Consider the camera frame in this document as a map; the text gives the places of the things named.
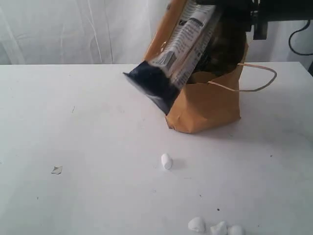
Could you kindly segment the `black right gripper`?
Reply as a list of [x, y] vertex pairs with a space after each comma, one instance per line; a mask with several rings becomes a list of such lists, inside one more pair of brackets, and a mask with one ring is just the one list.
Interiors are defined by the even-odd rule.
[[254, 40], [265, 40], [268, 19], [260, 0], [213, 0], [213, 5], [223, 10], [223, 20], [236, 22], [246, 32], [253, 28]]

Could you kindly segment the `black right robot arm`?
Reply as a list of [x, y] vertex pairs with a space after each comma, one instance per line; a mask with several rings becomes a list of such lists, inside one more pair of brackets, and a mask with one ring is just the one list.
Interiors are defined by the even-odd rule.
[[254, 29], [254, 40], [265, 40], [269, 22], [313, 19], [311, 0], [209, 0], [225, 10], [224, 17], [236, 21], [246, 32]]

